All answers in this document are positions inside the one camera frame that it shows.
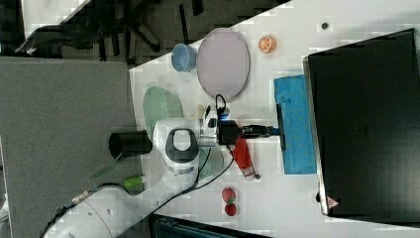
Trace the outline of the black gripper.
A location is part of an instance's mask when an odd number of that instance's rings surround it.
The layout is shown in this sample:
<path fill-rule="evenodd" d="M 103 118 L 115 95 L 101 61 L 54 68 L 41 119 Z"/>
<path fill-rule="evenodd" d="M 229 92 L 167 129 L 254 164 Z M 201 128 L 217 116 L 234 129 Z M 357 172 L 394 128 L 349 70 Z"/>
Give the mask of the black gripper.
<path fill-rule="evenodd" d="M 238 138 L 243 132 L 268 132 L 268 133 L 244 133 L 245 139 L 268 138 L 272 136 L 280 136 L 279 128 L 263 125 L 248 125 L 241 128 L 234 120 L 222 120 L 218 128 L 218 143 L 220 145 L 235 145 Z"/>

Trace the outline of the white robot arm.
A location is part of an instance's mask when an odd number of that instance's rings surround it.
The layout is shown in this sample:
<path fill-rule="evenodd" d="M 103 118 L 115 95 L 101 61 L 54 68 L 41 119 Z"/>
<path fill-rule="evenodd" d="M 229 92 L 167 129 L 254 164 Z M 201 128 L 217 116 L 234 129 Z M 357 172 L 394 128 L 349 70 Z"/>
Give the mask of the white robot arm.
<path fill-rule="evenodd" d="M 208 105 L 200 119 L 167 118 L 155 123 L 153 145 L 164 172 L 137 195 L 117 185 L 103 185 L 74 199 L 49 223 L 41 238 L 117 238 L 171 199 L 193 190 L 199 178 L 202 148 L 229 147 L 240 137 L 279 136 L 280 127 L 240 126 L 227 107 Z"/>

